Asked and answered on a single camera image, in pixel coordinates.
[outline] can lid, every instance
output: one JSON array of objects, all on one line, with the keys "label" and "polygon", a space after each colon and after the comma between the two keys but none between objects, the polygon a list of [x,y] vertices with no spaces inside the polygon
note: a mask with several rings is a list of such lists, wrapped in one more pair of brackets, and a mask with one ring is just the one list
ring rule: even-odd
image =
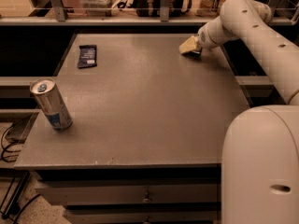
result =
[{"label": "can lid", "polygon": [[46,93],[53,89],[55,81],[52,79],[39,79],[30,86],[30,92],[33,94]]}]

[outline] soda can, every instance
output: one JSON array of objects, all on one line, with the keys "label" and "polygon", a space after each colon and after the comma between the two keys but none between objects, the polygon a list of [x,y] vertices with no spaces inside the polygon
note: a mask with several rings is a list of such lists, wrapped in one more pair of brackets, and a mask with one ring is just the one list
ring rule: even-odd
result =
[{"label": "soda can", "polygon": [[30,92],[55,130],[64,130],[71,126],[72,119],[53,79],[35,81],[30,86]]}]

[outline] drawer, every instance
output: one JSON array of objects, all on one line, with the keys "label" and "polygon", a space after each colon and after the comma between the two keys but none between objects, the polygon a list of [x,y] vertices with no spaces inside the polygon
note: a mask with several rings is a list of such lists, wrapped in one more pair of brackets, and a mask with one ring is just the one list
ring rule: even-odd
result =
[{"label": "drawer", "polygon": [[213,203],[217,184],[177,181],[64,181],[38,183],[36,191],[50,204]]},{"label": "drawer", "polygon": [[218,219],[217,205],[144,205],[131,207],[98,207],[90,209],[65,210],[64,217],[73,224],[90,223],[212,223]]}]

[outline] desk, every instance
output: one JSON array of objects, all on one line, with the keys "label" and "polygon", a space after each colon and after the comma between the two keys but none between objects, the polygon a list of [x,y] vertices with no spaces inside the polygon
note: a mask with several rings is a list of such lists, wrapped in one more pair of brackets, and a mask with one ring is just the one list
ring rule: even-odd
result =
[{"label": "desk", "polygon": [[[221,49],[179,54],[189,36],[75,39],[56,79],[74,123],[57,132],[40,114],[15,164],[72,223],[218,218],[223,139],[249,105]],[[98,65],[77,69],[87,44]]]}]

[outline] sponge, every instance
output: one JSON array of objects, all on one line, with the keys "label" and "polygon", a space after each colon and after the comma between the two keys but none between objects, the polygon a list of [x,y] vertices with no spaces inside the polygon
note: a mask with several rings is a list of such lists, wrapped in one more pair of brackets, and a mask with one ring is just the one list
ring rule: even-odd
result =
[{"label": "sponge", "polygon": [[195,35],[189,37],[183,44],[179,46],[179,53],[186,54],[192,51],[200,50],[200,46],[197,42],[198,38]]}]

